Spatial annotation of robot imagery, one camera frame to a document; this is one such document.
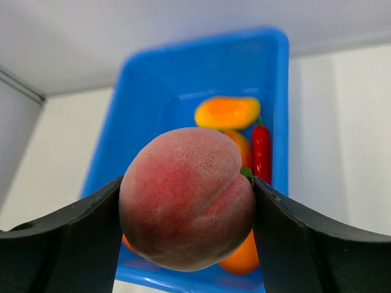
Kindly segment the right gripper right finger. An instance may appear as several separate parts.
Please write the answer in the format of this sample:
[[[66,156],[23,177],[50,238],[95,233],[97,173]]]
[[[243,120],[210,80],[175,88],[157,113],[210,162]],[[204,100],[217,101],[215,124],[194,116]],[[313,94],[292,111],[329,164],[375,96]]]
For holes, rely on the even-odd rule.
[[[326,217],[254,179],[266,292],[390,292],[390,236]]]

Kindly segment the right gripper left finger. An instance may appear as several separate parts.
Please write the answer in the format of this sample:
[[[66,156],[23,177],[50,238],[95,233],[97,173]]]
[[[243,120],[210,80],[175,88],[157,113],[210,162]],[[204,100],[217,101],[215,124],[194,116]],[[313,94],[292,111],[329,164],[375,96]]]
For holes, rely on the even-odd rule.
[[[93,194],[1,231],[1,292],[112,292],[122,243],[117,177]]]

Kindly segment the red fake chili pepper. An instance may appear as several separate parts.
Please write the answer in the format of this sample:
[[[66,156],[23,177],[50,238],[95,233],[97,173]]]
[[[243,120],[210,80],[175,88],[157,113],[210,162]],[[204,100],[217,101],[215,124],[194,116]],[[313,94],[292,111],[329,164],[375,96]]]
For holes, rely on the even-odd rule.
[[[259,116],[252,131],[253,172],[268,184],[272,181],[271,135]]]

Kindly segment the pink fake peach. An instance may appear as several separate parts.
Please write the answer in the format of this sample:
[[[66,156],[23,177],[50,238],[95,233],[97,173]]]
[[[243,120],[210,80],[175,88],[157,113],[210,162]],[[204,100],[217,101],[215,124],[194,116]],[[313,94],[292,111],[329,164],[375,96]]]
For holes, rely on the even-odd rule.
[[[193,272],[230,256],[249,235],[255,195],[227,135],[208,128],[161,134],[134,158],[120,186],[123,233],[136,253]]]

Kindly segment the orange yellow fake fruit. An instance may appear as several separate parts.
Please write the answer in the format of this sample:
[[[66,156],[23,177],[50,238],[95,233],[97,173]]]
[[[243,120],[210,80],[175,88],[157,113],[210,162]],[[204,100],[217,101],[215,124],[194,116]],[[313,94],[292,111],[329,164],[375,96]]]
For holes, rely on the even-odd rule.
[[[241,155],[242,166],[252,169],[252,148],[250,146],[249,141],[240,132],[236,130],[225,130],[223,131],[223,133],[230,137],[238,147]]]

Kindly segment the round orange fake orange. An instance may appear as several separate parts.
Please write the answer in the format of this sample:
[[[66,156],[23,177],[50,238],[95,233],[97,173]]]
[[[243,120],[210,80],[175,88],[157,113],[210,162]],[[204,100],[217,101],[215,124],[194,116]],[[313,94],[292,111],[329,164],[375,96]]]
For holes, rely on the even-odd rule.
[[[131,246],[131,244],[128,242],[128,239],[126,238],[126,236],[123,234],[122,235],[122,242],[124,243],[125,247],[131,251],[132,253],[136,253],[136,251],[134,250],[134,248]]]

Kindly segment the blue plastic bin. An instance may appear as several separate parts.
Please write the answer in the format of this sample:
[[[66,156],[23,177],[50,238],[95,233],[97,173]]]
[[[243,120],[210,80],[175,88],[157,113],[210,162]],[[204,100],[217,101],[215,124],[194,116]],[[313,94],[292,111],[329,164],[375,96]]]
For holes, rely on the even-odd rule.
[[[193,127],[212,96],[252,96],[272,137],[272,184],[288,192],[289,41],[261,27],[140,51],[120,70],[81,196],[124,174],[156,136]]]

